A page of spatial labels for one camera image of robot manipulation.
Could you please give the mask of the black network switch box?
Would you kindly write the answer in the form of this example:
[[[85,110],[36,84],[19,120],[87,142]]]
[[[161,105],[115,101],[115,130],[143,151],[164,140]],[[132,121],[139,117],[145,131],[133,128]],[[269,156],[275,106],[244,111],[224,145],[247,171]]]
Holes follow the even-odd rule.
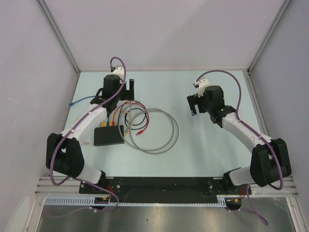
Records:
[[[119,145],[124,143],[124,126],[100,127],[94,129],[94,146]]]

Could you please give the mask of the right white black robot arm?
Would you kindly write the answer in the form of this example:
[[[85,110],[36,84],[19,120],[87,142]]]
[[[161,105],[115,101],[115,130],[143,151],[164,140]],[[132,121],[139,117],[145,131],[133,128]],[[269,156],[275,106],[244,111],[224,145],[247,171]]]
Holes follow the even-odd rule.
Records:
[[[252,154],[248,167],[224,173],[223,189],[226,193],[234,194],[245,184],[265,187],[276,181],[280,181],[277,188],[282,189],[283,179],[292,173],[287,144],[283,139],[273,139],[257,132],[241,120],[236,109],[225,104],[220,86],[206,87],[202,95],[189,95],[187,101],[192,115],[208,113],[214,124],[234,135]]]

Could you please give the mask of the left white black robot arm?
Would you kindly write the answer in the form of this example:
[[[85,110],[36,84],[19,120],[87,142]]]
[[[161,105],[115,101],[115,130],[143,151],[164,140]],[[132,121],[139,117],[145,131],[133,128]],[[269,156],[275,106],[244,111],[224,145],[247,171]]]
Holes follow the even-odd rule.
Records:
[[[97,91],[86,112],[68,129],[48,136],[46,167],[50,174],[55,171],[89,182],[96,193],[106,189],[105,173],[85,163],[81,145],[99,123],[110,116],[119,101],[134,99],[134,84],[134,79],[129,79],[129,89],[126,89],[126,79],[121,75],[105,76],[103,87]]]

